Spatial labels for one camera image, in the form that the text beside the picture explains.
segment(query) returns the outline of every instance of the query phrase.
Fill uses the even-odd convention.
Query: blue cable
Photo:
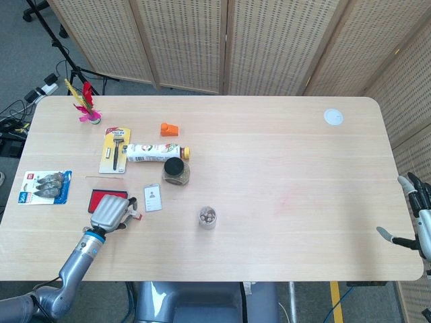
[[[323,323],[328,323],[329,318],[331,317],[332,312],[334,312],[335,308],[343,301],[343,299],[346,298],[347,295],[349,295],[353,291],[353,287],[350,287],[348,291],[344,293],[343,296],[339,299],[339,301],[334,305],[333,308],[329,311],[328,315],[326,315],[326,318],[323,320]]]

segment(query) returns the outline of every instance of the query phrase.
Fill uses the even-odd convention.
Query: yellow feather
[[[65,79],[65,83],[67,86],[67,89],[70,91],[70,93],[72,93],[73,97],[78,101],[78,103],[81,106],[87,106],[85,104],[85,102],[82,100],[82,98],[78,95],[78,93],[76,92],[76,90],[73,88],[73,86],[69,83],[69,81],[67,79]]]

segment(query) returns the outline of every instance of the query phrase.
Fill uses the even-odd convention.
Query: orange object
[[[173,124],[162,123],[160,125],[160,135],[163,137],[178,136],[179,129]]]

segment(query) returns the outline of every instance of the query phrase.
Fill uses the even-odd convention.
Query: white circular sticker
[[[344,121],[343,114],[337,109],[328,109],[324,114],[325,121],[331,126],[339,126]]]

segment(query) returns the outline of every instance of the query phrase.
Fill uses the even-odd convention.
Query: id card
[[[159,211],[162,209],[159,184],[145,186],[143,188],[143,197],[145,198],[145,212]]]

